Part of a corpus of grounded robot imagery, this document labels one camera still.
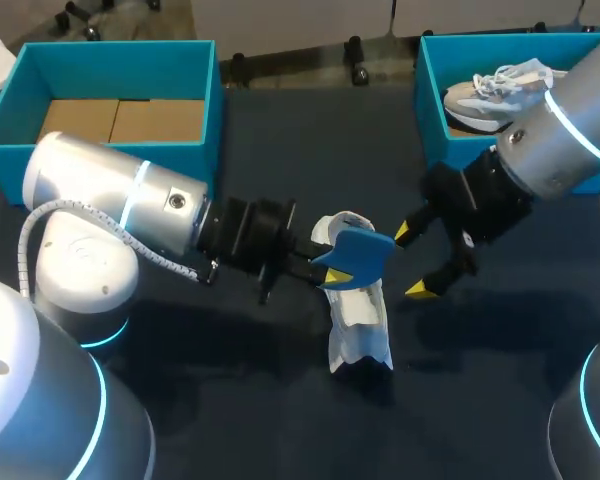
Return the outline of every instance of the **blue plastic piece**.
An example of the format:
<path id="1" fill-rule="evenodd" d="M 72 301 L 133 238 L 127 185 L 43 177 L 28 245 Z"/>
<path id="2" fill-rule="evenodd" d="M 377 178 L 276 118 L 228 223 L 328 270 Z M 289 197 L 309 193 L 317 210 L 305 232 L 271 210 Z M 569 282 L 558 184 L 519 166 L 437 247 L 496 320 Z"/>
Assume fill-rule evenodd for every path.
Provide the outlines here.
<path id="1" fill-rule="evenodd" d="M 415 110 L 427 165 L 437 162 L 462 169 L 495 145 L 492 135 L 456 137 L 447 127 L 444 90 L 470 81 L 474 73 L 538 58 L 558 70 L 570 70 L 600 43 L 600 33 L 521 33 L 422 37 L 416 68 Z M 600 175 L 574 190 L 600 193 Z"/>
<path id="2" fill-rule="evenodd" d="M 315 258 L 313 263 L 326 265 L 353 276 L 346 283 L 325 288 L 330 290 L 364 288 L 382 278 L 385 262 L 395 246 L 395 241 L 391 237 L 358 227 L 349 227 L 338 234 L 333 249 Z"/>
<path id="3" fill-rule="evenodd" d="M 52 99 L 205 100 L 199 142 L 110 144 L 209 184 L 218 164 L 224 91 L 212 41 L 30 43 L 0 94 L 0 185 L 22 203 L 22 181 Z"/>

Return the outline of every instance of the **floor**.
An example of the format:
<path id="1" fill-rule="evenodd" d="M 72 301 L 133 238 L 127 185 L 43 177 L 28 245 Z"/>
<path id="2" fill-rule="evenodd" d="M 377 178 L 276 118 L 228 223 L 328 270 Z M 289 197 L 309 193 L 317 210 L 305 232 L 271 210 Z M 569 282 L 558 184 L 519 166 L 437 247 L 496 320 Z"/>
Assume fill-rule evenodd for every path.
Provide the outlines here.
<path id="1" fill-rule="evenodd" d="M 23 0 L 24 3 L 57 0 Z M 95 0 L 76 0 L 78 5 L 95 10 Z M 183 40 L 196 38 L 190 0 L 161 0 L 162 9 L 154 12 L 145 0 L 116 0 L 116 7 L 94 15 L 89 24 L 96 27 L 103 40 Z M 53 19 L 32 29 L 12 42 L 17 52 L 27 41 L 84 41 L 86 26 L 71 18 L 71 30 L 66 35 L 56 31 Z M 400 84 L 413 77 L 413 55 L 404 41 L 394 37 L 363 43 L 370 85 Z M 265 72 L 255 67 L 250 88 L 329 88 L 351 86 L 349 68 L 343 63 L 343 45 L 326 46 L 311 53 L 311 61 L 300 65 L 293 57 L 268 59 Z"/>

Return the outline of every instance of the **sneaker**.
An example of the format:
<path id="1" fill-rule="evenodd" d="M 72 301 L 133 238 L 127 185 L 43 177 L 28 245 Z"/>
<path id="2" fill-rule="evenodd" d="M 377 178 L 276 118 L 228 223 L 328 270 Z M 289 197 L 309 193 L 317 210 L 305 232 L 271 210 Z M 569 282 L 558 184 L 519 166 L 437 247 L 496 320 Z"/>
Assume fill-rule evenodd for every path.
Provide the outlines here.
<path id="1" fill-rule="evenodd" d="M 494 75 L 474 75 L 472 82 L 449 88 L 444 108 L 451 126 L 492 134 L 504 130 L 516 115 L 542 100 L 544 92 L 567 72 L 552 70 L 533 58 L 504 65 Z"/>
<path id="2" fill-rule="evenodd" d="M 353 212 L 322 217 L 311 233 L 311 240 L 333 245 L 338 234 L 350 225 L 374 230 L 369 220 Z M 324 290 L 331 306 L 333 328 L 329 334 L 329 369 L 334 373 L 344 363 L 372 357 L 393 370 L 389 349 L 387 309 L 382 295 L 382 280 L 354 290 Z"/>

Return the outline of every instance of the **black tablecloth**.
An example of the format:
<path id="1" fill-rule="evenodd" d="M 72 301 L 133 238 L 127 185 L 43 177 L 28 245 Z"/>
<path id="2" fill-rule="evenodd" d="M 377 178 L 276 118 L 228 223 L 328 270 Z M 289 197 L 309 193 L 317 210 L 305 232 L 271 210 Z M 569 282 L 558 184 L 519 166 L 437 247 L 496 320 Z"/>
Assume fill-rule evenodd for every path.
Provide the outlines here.
<path id="1" fill-rule="evenodd" d="M 295 228 L 350 209 L 393 232 L 424 170 L 411 88 L 227 94 L 221 196 L 295 198 Z M 0 197 L 0 280 L 16 286 L 24 212 Z M 158 480 L 549 479 L 557 392 L 600 339 L 600 208 L 570 197 L 481 254 L 435 301 L 403 292 L 439 266 L 433 230 L 384 278 L 395 371 L 331 376 L 324 295 L 282 279 L 211 288 L 143 265 L 141 302 L 114 369 L 147 406 Z"/>

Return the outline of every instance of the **teal bin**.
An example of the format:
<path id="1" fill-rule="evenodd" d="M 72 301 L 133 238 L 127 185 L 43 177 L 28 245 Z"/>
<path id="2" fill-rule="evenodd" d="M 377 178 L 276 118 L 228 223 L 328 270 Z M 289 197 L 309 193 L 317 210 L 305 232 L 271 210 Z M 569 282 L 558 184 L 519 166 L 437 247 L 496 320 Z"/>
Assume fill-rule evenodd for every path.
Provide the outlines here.
<path id="1" fill-rule="evenodd" d="M 25 45 L 0 94 L 0 185 L 22 203 L 27 163 L 52 99 L 205 100 L 199 142 L 108 146 L 209 184 L 218 165 L 224 93 L 211 41 Z"/>
<path id="2" fill-rule="evenodd" d="M 501 65 L 538 58 L 556 70 L 570 70 L 600 43 L 600 33 L 521 33 L 422 37 L 416 68 L 415 109 L 428 166 L 437 162 L 462 169 L 495 145 L 495 136 L 452 136 L 443 92 L 475 73 L 493 74 Z M 600 193 L 600 175 L 574 190 Z"/>

